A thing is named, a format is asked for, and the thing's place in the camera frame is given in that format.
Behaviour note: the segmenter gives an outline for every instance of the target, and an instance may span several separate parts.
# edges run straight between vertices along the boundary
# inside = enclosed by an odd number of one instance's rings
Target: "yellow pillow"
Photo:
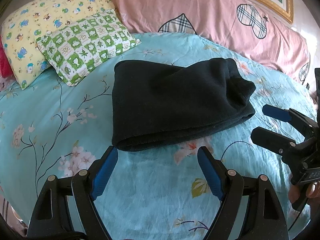
[[[111,0],[35,0],[16,10],[2,24],[2,43],[22,89],[51,66],[36,39],[97,12],[114,9]]]

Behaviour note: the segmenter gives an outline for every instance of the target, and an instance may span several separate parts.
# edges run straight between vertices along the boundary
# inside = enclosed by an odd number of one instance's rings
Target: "star print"
[[[127,16],[127,14],[126,14],[126,13],[121,13],[120,15],[121,15],[122,21],[123,21],[123,22],[126,22],[126,19],[125,19],[125,18],[126,18],[126,16]]]

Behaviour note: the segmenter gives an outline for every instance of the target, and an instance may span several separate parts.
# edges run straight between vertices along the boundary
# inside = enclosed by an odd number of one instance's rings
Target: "folded towel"
[[[255,114],[249,102],[254,90],[232,59],[189,67],[121,61],[112,91],[112,144],[140,151],[228,129]]]

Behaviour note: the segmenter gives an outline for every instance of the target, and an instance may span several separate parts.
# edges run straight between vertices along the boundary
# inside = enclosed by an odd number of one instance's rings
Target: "green checkered pillow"
[[[77,85],[102,62],[140,44],[107,10],[37,40],[38,48],[68,86]]]

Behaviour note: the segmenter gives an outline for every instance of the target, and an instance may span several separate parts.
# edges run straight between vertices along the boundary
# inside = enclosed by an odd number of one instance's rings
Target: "red pillow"
[[[7,56],[5,55],[0,36],[0,76],[6,78],[13,74]]]

